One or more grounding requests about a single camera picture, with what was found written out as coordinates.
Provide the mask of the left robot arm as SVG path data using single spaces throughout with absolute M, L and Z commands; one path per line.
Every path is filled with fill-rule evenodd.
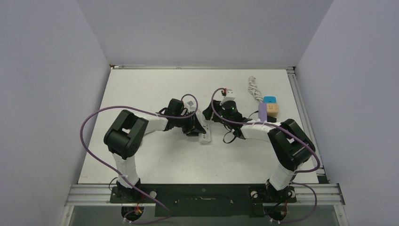
M 140 197 L 140 178 L 136 171 L 135 154 L 144 135 L 147 132 L 169 131 L 175 127 L 181 128 L 190 137 L 207 134 L 195 109 L 188 102 L 174 98 L 155 115 L 138 116 L 123 110 L 106 132 L 104 143 L 121 173 L 117 185 L 123 187 L 121 195 L 127 202 L 136 202 Z

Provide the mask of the blue plug cube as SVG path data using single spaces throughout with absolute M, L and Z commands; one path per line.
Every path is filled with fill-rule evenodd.
M 274 96 L 264 96 L 263 97 L 263 102 L 267 104 L 276 104 L 277 99 Z

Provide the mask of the purple power strip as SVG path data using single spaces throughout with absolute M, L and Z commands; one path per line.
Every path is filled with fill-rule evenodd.
M 258 118 L 260 121 L 268 121 L 267 103 L 260 102 L 258 106 Z

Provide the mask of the white power strip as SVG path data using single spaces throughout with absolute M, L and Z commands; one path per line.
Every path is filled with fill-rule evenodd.
M 199 143 L 202 144 L 202 145 L 208 145 L 208 144 L 211 143 L 211 140 L 212 140 L 211 139 L 210 124 L 208 123 L 207 120 L 204 120 L 204 121 L 205 121 L 204 128 L 206 130 L 206 133 L 199 135 Z

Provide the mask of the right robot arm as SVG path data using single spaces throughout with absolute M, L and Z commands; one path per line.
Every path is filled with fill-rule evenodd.
M 212 101 L 203 111 L 207 121 L 224 125 L 236 138 L 262 140 L 271 143 L 278 166 L 266 182 L 267 198 L 279 201 L 285 188 L 295 178 L 299 168 L 314 155 L 314 144 L 293 119 L 268 122 L 244 117 L 238 112 L 235 101 Z

